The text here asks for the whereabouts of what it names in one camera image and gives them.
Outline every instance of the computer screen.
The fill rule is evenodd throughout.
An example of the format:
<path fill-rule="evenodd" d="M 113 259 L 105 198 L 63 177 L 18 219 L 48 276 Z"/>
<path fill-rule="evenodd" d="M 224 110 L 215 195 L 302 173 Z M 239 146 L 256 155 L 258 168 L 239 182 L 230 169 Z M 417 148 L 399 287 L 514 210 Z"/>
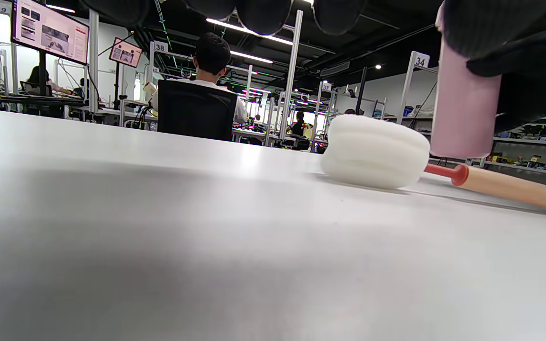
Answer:
<path fill-rule="evenodd" d="M 14 0 L 11 40 L 87 64 L 89 27 L 32 0 Z"/>
<path fill-rule="evenodd" d="M 142 48 L 116 37 L 109 59 L 136 68 L 142 52 Z"/>

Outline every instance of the man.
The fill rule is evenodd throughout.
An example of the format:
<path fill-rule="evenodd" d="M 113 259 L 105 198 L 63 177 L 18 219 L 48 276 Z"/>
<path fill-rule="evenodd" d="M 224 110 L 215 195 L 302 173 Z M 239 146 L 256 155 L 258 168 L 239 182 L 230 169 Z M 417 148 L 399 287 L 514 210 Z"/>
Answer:
<path fill-rule="evenodd" d="M 197 41 L 197 49 L 193 57 L 193 64 L 197 68 L 195 80 L 180 79 L 173 81 L 190 82 L 200 86 L 229 91 L 225 87 L 217 86 L 216 83 L 227 73 L 227 64 L 230 59 L 231 52 L 227 42 L 214 33 L 206 33 Z M 159 112 L 159 97 L 157 92 L 153 94 L 151 104 L 153 109 Z M 240 99 L 237 99 L 234 121 L 237 123 L 247 121 L 246 108 Z"/>
<path fill-rule="evenodd" d="M 305 112 L 299 111 L 296 113 L 296 122 L 291 127 L 292 134 L 304 136 L 305 134 Z"/>

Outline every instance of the shelf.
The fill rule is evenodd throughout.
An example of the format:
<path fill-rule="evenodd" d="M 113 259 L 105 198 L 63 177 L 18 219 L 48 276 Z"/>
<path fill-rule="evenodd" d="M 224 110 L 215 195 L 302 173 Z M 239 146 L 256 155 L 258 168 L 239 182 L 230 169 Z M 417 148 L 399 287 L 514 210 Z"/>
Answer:
<path fill-rule="evenodd" d="M 515 143 L 515 144 L 538 144 L 538 145 L 546 145 L 546 141 L 539 141 L 539 140 L 523 140 L 521 138 L 502 138 L 502 137 L 495 137 L 495 141 L 503 142 L 503 143 Z"/>
<path fill-rule="evenodd" d="M 526 171 L 526 172 L 534 172 L 534 173 L 543 173 L 543 174 L 546 174 L 546 170 L 542 170 L 542 169 L 536 169 L 536 168 L 527 168 L 527 167 L 522 167 L 522 166 L 515 166 L 514 164 L 506 164 L 506 163 L 498 163 L 498 162 L 490 162 L 490 161 L 486 161 L 484 162 L 485 164 L 489 164 L 491 166 L 498 166 L 498 167 L 506 167 L 506 168 L 514 168 L 514 169 L 519 169 L 521 171 Z"/>

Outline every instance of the pink bottle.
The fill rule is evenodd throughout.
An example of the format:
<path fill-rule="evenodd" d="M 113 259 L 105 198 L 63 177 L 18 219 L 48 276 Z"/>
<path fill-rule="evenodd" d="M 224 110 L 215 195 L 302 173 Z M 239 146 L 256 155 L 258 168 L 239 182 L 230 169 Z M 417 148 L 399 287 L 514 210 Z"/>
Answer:
<path fill-rule="evenodd" d="M 442 31 L 442 11 L 437 28 Z M 466 67 L 442 37 L 431 154 L 438 157 L 482 158 L 492 151 L 501 76 L 479 77 Z"/>

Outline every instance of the person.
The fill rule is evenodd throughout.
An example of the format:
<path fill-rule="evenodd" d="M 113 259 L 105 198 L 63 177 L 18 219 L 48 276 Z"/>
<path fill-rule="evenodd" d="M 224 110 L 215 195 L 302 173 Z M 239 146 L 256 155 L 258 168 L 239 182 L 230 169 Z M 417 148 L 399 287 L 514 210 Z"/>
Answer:
<path fill-rule="evenodd" d="M 292 134 L 304 136 L 305 127 L 305 112 L 299 111 L 296 113 L 296 122 L 292 125 Z"/>
<path fill-rule="evenodd" d="M 52 87 L 52 91 L 58 91 L 58 92 L 66 93 L 67 95 L 73 95 L 73 91 L 63 89 L 57 86 L 56 84 L 54 84 L 54 82 L 52 82 L 52 80 L 50 79 L 50 74 L 48 73 L 48 71 L 45 71 L 45 79 L 47 80 L 46 84 Z M 39 84 L 39 66 L 33 67 L 33 70 L 31 71 L 31 75 L 29 76 L 27 83 Z M 35 95 L 39 95 L 40 93 L 39 86 L 33 87 L 30 84 L 28 84 L 27 91 Z"/>
<path fill-rule="evenodd" d="M 197 41 L 193 64 L 197 68 L 195 80 L 179 79 L 174 82 L 190 82 L 199 86 L 212 87 L 224 91 L 230 91 L 225 87 L 217 86 L 218 80 L 227 73 L 227 64 L 231 59 L 229 44 L 215 33 L 206 33 Z M 159 97 L 156 91 L 151 100 L 153 109 L 159 112 Z M 234 121 L 237 123 L 247 122 L 247 112 L 243 102 L 237 99 Z"/>

